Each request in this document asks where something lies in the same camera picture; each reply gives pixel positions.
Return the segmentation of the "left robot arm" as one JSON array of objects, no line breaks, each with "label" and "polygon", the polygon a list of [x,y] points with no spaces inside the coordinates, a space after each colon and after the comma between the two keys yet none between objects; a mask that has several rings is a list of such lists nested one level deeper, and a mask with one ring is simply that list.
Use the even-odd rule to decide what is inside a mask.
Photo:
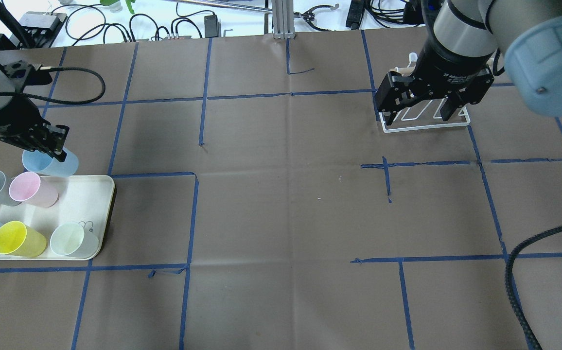
[{"label": "left robot arm", "polygon": [[21,60],[5,66],[0,63],[0,141],[63,162],[69,127],[50,124],[41,117],[32,98],[23,95],[26,86],[43,86],[52,81],[41,65]]}]

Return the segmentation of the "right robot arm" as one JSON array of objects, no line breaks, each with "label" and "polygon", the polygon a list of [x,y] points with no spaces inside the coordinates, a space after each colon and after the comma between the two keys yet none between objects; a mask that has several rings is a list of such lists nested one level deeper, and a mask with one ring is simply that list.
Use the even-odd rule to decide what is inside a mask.
[{"label": "right robot arm", "polygon": [[445,122],[478,104],[499,57],[528,109],[562,117],[562,0],[421,0],[419,9],[428,36],[414,69],[388,72],[374,97],[385,126],[423,101],[442,100]]}]

